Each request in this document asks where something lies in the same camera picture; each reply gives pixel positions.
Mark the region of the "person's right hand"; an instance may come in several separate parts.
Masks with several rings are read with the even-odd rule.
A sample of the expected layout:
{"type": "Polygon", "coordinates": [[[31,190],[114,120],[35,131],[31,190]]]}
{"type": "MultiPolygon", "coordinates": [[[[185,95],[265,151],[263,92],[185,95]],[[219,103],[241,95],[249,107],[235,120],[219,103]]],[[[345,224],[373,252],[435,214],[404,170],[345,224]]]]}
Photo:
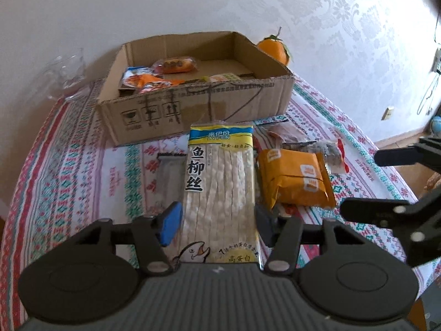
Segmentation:
{"type": "Polygon", "coordinates": [[[425,191],[432,191],[441,184],[441,175],[439,173],[434,173],[426,182],[424,186],[425,191]]]}

